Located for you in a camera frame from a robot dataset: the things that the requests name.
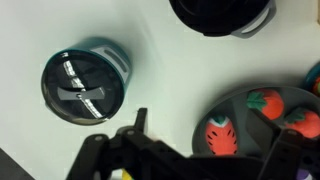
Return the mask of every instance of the black lid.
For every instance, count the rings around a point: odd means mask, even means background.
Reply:
[[[170,0],[180,20],[206,36],[224,36],[256,18],[270,0]]]
[[[60,118],[82,125],[111,118],[124,87],[106,60],[83,51],[64,51],[48,62],[41,81],[47,106]]]

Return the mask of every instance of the red strawberry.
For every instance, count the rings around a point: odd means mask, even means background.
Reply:
[[[320,118],[317,113],[297,108],[285,118],[286,127],[299,131],[306,138],[320,135]]]
[[[258,109],[270,120],[281,116],[284,103],[279,93],[272,89],[257,89],[249,93],[247,106],[250,109]]]
[[[316,79],[316,82],[314,82],[314,85],[312,87],[312,93],[316,96],[320,96],[320,77]]]
[[[215,155],[233,155],[237,152],[236,133],[228,117],[216,116],[209,119],[206,140]]]

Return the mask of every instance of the strawberry decoration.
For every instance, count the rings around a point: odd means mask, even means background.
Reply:
[[[295,109],[285,118],[285,125],[300,132],[306,138],[320,135],[320,118],[317,113],[308,109]]]
[[[318,77],[314,82],[314,85],[312,87],[312,93],[316,96],[320,96],[320,77]]]
[[[206,127],[206,140],[213,154],[233,155],[237,153],[237,139],[232,122],[226,116],[209,118]]]
[[[279,118],[284,110],[284,103],[279,93],[272,89],[258,89],[249,93],[247,106],[257,109],[270,120]]]

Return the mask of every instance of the yellow object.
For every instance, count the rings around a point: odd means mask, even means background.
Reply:
[[[130,174],[124,169],[122,169],[122,180],[133,180]]]

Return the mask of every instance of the white surface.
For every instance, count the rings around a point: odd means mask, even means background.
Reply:
[[[34,178],[64,179],[85,137],[113,136],[149,108],[149,135],[191,154],[196,122],[243,83],[295,85],[320,58],[316,0],[277,0],[278,13],[251,39],[189,30],[167,0],[0,0],[0,147]],[[77,126],[43,103],[40,77],[55,52],[108,37],[131,57],[125,102],[109,122]]]

